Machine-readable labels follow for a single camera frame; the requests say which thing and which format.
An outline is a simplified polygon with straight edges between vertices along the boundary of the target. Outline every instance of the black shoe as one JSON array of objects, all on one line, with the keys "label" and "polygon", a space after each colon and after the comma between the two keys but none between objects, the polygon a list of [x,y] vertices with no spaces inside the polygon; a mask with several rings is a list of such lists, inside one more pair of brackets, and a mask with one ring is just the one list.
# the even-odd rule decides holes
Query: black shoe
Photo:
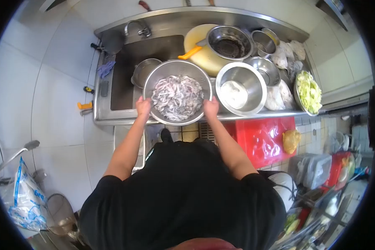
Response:
[{"label": "black shoe", "polygon": [[165,143],[173,143],[171,133],[167,128],[161,130],[161,140]]}]

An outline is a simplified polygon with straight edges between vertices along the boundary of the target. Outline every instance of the stainless steel bowl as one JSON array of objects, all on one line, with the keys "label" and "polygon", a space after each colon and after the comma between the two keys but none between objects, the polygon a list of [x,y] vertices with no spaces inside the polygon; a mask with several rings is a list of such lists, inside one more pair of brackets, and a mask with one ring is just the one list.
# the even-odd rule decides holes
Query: stainless steel bowl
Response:
[{"label": "stainless steel bowl", "polygon": [[206,41],[214,53],[228,60],[242,61],[253,53],[250,37],[237,27],[216,26],[209,30]]},{"label": "stainless steel bowl", "polygon": [[[169,60],[157,66],[147,77],[143,88],[143,98],[153,95],[153,90],[157,82],[169,76],[188,76],[200,83],[203,88],[204,98],[212,99],[211,82],[207,73],[199,66],[185,60]],[[203,115],[203,108],[197,111],[193,116],[182,121],[172,121],[164,117],[154,106],[150,114],[157,121],[171,126],[185,126],[197,122]]]},{"label": "stainless steel bowl", "polygon": [[299,95],[299,89],[297,87],[297,75],[296,75],[296,81],[295,81],[294,86],[293,86],[294,99],[296,100],[296,103],[297,103],[297,105],[299,105],[299,107],[301,108],[301,110],[305,111],[309,116],[317,116],[318,114],[310,113],[307,110],[307,108],[304,107],[303,103],[301,102],[300,95]]},{"label": "stainless steel bowl", "polygon": [[261,31],[266,33],[267,35],[269,35],[272,38],[272,40],[274,40],[276,46],[278,46],[280,44],[280,40],[279,40],[278,36],[275,34],[275,32],[273,32],[272,30],[270,30],[268,28],[262,28]]},{"label": "stainless steel bowl", "polygon": [[254,55],[268,58],[276,51],[274,40],[264,31],[255,30],[251,33],[251,39],[254,44]]},{"label": "stainless steel bowl", "polygon": [[[234,81],[245,88],[248,99],[241,108],[234,108],[228,104],[228,93],[223,93],[221,87],[228,81]],[[258,113],[267,99],[267,88],[264,78],[247,63],[234,62],[225,65],[215,79],[215,91],[222,105],[230,112],[239,116],[252,116]]]},{"label": "stainless steel bowl", "polygon": [[281,82],[279,69],[277,69],[275,64],[269,59],[255,56],[247,58],[243,62],[253,66],[258,72],[260,72],[267,87],[278,86]]},{"label": "stainless steel bowl", "polygon": [[155,58],[141,61],[135,68],[134,74],[131,77],[131,83],[137,87],[143,88],[147,76],[161,63],[162,61]]}]

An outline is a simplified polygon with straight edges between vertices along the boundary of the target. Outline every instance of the chopped cabbage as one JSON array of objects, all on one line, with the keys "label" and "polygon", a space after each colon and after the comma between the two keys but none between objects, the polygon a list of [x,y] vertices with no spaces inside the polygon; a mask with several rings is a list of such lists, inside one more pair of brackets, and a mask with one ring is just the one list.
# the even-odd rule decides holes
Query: chopped cabbage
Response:
[{"label": "chopped cabbage", "polygon": [[297,75],[297,87],[300,100],[303,106],[311,114],[318,114],[321,105],[321,89],[318,87],[312,75],[306,71],[301,71]]}]

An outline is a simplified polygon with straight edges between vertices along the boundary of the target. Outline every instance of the stainless steel sink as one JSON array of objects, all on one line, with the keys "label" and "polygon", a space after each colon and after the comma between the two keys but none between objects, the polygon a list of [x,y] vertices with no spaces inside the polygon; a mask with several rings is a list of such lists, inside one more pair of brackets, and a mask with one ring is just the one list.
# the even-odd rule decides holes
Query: stainless steel sink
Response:
[{"label": "stainless steel sink", "polygon": [[157,58],[164,62],[177,59],[184,53],[184,36],[182,35],[157,37],[126,44],[115,56],[110,109],[135,108],[135,101],[142,94],[142,89],[131,83],[131,77],[135,67],[141,61]]}]

